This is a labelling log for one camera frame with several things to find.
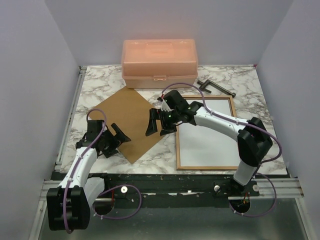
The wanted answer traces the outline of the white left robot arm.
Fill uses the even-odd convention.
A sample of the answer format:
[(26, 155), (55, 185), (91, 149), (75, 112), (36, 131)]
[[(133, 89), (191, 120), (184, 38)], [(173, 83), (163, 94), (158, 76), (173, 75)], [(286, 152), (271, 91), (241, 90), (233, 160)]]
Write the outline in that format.
[(52, 231), (85, 230), (90, 221), (91, 205), (97, 196), (110, 194), (111, 185), (100, 177), (88, 178), (100, 155), (109, 158), (130, 138), (112, 123), (111, 132), (103, 120), (88, 120), (87, 131), (75, 144), (74, 161), (57, 187), (46, 194), (49, 228)]

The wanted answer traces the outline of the brown cardboard backing board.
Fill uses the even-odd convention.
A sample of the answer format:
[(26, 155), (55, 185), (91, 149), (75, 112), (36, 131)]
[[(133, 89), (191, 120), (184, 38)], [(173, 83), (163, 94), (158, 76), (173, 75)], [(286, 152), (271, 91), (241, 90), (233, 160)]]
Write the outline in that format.
[(95, 106), (107, 118), (107, 126), (115, 123), (131, 141), (123, 143), (118, 151), (131, 163), (135, 163), (163, 137), (159, 133), (146, 136), (149, 111), (153, 108), (137, 91), (123, 87)]

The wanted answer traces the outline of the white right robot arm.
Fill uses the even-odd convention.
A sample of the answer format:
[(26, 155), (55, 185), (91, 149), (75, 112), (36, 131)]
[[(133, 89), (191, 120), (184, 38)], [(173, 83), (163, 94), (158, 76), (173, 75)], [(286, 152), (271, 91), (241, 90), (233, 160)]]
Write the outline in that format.
[(180, 124), (191, 124), (228, 136), (237, 143), (240, 158), (230, 191), (236, 196), (247, 192), (249, 181), (273, 145), (263, 122), (256, 117), (246, 120), (222, 114), (209, 109), (205, 102), (189, 103), (177, 90), (169, 91), (158, 100), (161, 107), (149, 110), (145, 135), (159, 132), (164, 136), (175, 133)]

